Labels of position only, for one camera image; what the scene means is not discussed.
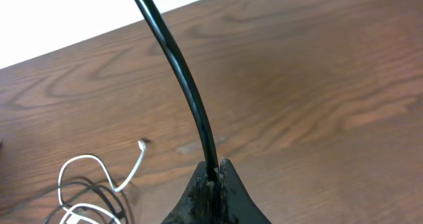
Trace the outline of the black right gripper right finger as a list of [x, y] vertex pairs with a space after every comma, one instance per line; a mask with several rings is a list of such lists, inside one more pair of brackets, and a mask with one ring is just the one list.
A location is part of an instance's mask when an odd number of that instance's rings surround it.
[[271, 224], [249, 196], [233, 163], [222, 159], [214, 192], [214, 223]]

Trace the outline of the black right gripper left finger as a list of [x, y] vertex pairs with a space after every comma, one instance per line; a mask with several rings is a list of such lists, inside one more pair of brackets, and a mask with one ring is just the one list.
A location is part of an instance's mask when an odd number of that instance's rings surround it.
[[206, 162], [199, 162], [181, 198], [161, 223], [210, 223], [214, 187], [215, 182], [208, 178]]

